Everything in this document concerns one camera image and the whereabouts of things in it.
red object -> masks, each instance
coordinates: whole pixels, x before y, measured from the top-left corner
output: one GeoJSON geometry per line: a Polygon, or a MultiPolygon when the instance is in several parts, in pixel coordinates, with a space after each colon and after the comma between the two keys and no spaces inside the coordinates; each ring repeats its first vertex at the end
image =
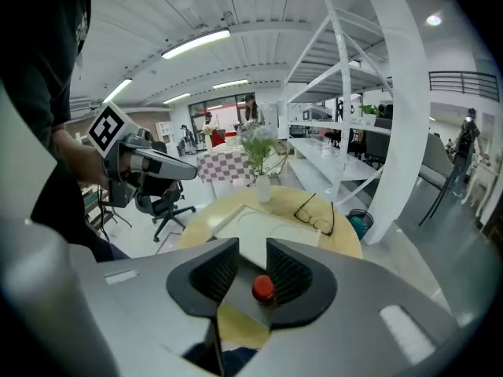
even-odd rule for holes
{"type": "Polygon", "coordinates": [[[211,146],[216,147],[217,145],[223,144],[226,142],[220,134],[218,133],[217,130],[213,130],[213,133],[211,133],[211,146]]]}
{"type": "Polygon", "coordinates": [[[251,292],[259,302],[272,302],[274,300],[273,281],[267,275],[259,275],[253,281],[251,292]]]}

checkered tablecloth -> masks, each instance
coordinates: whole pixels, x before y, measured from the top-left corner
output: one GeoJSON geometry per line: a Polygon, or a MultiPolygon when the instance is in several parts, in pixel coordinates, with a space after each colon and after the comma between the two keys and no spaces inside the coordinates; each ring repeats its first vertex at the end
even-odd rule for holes
{"type": "Polygon", "coordinates": [[[213,148],[197,157],[197,174],[205,181],[252,179],[248,155],[240,149],[213,148]]]}

eyeglasses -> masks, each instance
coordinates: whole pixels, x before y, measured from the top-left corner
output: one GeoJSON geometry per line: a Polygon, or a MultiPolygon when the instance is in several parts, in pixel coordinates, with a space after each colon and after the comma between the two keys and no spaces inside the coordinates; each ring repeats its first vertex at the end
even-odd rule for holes
{"type": "Polygon", "coordinates": [[[333,211],[333,202],[330,203],[332,207],[332,226],[325,219],[317,219],[316,221],[311,222],[312,216],[304,209],[304,206],[311,201],[311,199],[316,196],[316,193],[313,194],[304,204],[300,206],[300,208],[293,214],[294,217],[299,219],[299,221],[308,223],[313,226],[316,230],[319,230],[326,236],[331,236],[333,233],[334,226],[334,211],[333,211]]]}

white cabinet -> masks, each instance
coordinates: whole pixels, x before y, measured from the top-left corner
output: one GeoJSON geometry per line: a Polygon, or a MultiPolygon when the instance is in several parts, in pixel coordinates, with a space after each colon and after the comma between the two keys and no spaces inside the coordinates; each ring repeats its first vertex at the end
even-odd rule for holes
{"type": "Polygon", "coordinates": [[[158,122],[156,123],[156,131],[159,140],[166,144],[167,154],[178,158],[178,150],[176,139],[174,138],[174,130],[172,122],[158,122]]]}

window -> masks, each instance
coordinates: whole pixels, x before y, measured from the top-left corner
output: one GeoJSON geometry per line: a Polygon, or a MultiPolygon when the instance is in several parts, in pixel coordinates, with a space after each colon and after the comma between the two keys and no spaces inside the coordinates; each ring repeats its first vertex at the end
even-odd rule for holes
{"type": "Polygon", "coordinates": [[[221,97],[211,101],[200,102],[189,105],[189,114],[192,119],[194,135],[197,135],[204,125],[204,114],[211,112],[213,123],[220,130],[234,131],[234,123],[246,122],[244,117],[244,97],[242,95],[232,95],[230,97],[221,97]]]}
{"type": "Polygon", "coordinates": [[[224,97],[204,102],[206,112],[213,115],[213,123],[220,130],[234,131],[234,123],[238,122],[236,110],[236,98],[224,97]]]}
{"type": "Polygon", "coordinates": [[[239,109],[240,122],[245,123],[246,118],[244,117],[244,112],[246,107],[244,106],[244,98],[249,95],[249,93],[244,93],[243,95],[236,95],[237,108],[239,109]]]}

